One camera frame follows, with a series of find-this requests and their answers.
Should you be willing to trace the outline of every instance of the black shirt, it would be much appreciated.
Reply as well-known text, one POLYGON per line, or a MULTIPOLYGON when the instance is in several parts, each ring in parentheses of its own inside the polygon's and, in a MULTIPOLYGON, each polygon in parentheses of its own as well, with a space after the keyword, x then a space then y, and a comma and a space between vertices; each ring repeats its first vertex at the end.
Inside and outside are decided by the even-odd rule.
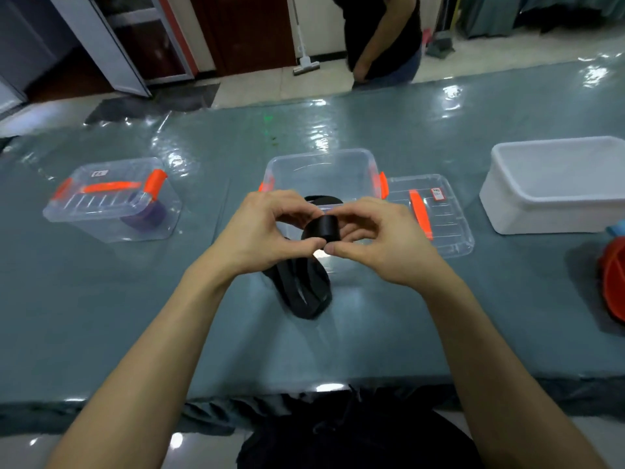
MULTIPOLYGON (((367 78, 380 78, 394 72, 417 52, 422 36, 419 1, 393 45, 371 64, 367 78)), ((386 13, 386 4, 384 0, 334 0, 334 3, 343 10, 349 70, 354 70, 355 63, 386 13)))

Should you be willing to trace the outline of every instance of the black floor mat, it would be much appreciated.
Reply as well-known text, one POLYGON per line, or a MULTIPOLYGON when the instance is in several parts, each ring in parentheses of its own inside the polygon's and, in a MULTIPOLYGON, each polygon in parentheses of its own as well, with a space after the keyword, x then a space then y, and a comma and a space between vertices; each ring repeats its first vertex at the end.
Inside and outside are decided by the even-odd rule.
POLYGON ((108 99, 100 102, 84 122, 121 122, 126 118, 160 116, 171 111, 193 112, 206 109, 213 104, 218 89, 219 84, 169 87, 157 90, 151 99, 130 95, 108 99))

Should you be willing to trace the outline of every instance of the right hand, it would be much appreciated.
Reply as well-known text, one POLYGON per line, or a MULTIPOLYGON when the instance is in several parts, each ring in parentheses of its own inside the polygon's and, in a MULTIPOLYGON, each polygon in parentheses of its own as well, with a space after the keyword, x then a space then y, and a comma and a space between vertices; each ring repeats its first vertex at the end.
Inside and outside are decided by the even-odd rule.
POLYGON ((451 272, 406 206, 364 197, 327 213, 339 219, 341 238, 325 246, 329 255, 362 263, 382 279, 419 292, 451 272), (373 242, 353 243, 360 239, 373 242))

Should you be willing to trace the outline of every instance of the person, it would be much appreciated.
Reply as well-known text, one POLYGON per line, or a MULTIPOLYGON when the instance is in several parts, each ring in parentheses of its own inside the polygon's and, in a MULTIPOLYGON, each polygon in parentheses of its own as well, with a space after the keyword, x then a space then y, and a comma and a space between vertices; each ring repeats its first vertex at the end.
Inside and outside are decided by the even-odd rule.
POLYGON ((333 0, 343 11, 353 89, 412 82, 421 63, 419 0, 333 0))
POLYGON ((322 214, 294 191, 249 194, 91 397, 47 467, 160 467, 219 302, 232 280, 324 249, 371 267, 380 278, 423 297, 485 466, 606 468, 525 370, 408 208, 370 197, 338 206, 328 214, 339 219, 342 239, 328 244, 316 237, 289 241, 276 227, 279 220, 303 228, 322 214), (356 243, 360 239, 372 241, 356 243))

